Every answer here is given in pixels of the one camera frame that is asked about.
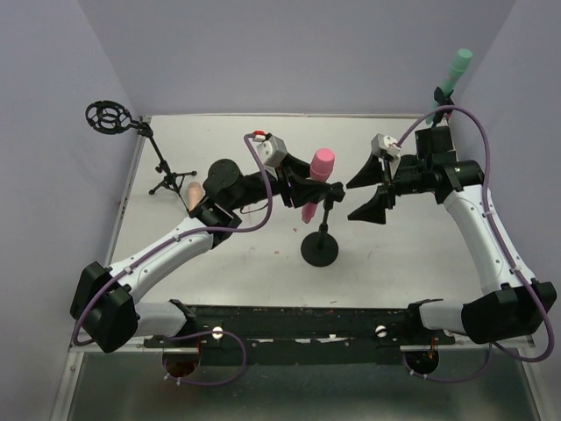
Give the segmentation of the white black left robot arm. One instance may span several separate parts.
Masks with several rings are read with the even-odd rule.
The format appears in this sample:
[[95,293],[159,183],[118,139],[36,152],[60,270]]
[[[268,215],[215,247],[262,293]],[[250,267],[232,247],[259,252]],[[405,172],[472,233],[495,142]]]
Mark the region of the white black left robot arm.
[[267,151],[256,154],[258,172],[243,175],[228,159],[209,168],[202,185],[202,198],[178,226],[163,238],[127,259],[104,267],[98,262],[81,273],[71,303],[75,320],[72,341],[86,332],[89,341],[111,353],[134,337],[178,337],[186,333],[188,308],[178,300],[145,303],[143,297],[177,268],[207,253],[233,233],[245,232],[236,209],[259,201],[273,209],[279,195],[289,208],[302,209],[309,222],[316,205],[327,195],[340,198],[341,183],[330,184],[335,154],[328,148],[317,150],[310,163],[288,153]]

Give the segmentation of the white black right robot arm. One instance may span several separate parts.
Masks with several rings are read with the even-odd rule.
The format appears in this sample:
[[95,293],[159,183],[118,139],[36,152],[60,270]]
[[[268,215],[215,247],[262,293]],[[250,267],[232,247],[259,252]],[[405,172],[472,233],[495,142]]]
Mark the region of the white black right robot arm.
[[411,310],[428,330],[464,334],[477,344],[535,333],[557,292],[539,282],[520,258],[484,189],[477,161],[460,161],[451,132],[439,126],[415,132],[414,154],[402,154],[396,139],[377,134],[366,164],[350,189],[376,186],[374,196],[349,214],[351,221],[383,225],[399,196],[431,193],[461,232],[479,276],[482,296],[470,303],[441,299],[414,303]]

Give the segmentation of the mint green toy microphone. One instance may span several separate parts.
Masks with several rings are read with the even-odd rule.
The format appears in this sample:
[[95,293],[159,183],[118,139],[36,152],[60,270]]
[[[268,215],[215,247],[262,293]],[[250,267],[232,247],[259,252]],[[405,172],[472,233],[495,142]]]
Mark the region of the mint green toy microphone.
[[472,61],[473,53],[470,49],[460,48],[455,53],[450,66],[448,67],[444,80],[437,86],[448,98],[455,89],[459,79],[469,68]]

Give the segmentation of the black round-base clip mic stand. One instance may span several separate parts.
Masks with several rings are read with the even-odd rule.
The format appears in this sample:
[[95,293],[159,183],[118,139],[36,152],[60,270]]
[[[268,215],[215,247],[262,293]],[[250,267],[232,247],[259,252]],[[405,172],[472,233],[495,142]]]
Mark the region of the black round-base clip mic stand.
[[[433,99],[437,103],[436,107],[437,108],[442,108],[444,106],[452,106],[454,104],[452,99],[451,99],[451,94],[452,93],[453,93],[453,91],[451,91],[448,94],[445,94],[440,87],[436,87],[435,91],[434,91],[434,95],[433,95]],[[452,113],[452,110],[443,110],[443,111],[435,112],[434,115],[433,115],[433,118],[432,118],[432,127],[435,127],[438,124],[440,124],[443,119],[448,121],[450,116],[451,116],[451,113]]]

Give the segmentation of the black round-base clamp stand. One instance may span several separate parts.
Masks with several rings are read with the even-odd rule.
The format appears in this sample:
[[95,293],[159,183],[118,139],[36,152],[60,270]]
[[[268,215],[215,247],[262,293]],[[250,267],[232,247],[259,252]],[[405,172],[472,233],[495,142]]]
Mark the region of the black round-base clamp stand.
[[341,203],[344,195],[344,186],[341,182],[330,185],[330,191],[323,195],[322,222],[318,229],[307,235],[301,243],[301,256],[312,267],[328,267],[338,257],[338,243],[329,234],[328,219],[334,203]]

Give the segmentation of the pink toy microphone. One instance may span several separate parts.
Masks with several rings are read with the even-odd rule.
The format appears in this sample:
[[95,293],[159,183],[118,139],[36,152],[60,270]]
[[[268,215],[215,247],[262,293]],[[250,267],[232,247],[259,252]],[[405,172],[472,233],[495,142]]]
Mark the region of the pink toy microphone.
[[[326,182],[334,168],[335,154],[329,148],[316,150],[309,165],[309,179]],[[306,203],[302,207],[302,222],[308,224],[316,214],[316,203]]]

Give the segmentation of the black robot base mounting bar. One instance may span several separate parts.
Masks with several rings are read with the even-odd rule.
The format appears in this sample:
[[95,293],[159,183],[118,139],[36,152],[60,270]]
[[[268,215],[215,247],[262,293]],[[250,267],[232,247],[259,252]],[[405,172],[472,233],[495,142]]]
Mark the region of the black robot base mounting bar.
[[404,349],[452,345],[410,308],[181,304],[177,333],[146,333],[144,344],[204,366],[395,365]]

